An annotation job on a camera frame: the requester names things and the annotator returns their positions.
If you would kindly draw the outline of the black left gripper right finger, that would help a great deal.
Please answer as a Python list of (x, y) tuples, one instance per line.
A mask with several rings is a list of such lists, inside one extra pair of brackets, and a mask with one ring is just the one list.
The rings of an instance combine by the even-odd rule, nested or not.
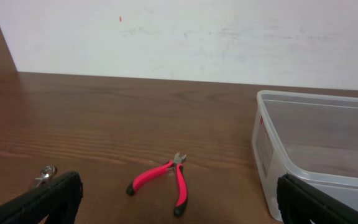
[(285, 224), (358, 224), (358, 211), (291, 174), (278, 178), (277, 202)]

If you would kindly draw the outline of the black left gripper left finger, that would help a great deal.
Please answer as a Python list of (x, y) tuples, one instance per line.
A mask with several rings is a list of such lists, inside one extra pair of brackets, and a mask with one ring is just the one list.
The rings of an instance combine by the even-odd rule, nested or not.
[(73, 224), (83, 198), (76, 171), (59, 175), (0, 206), (0, 224)]

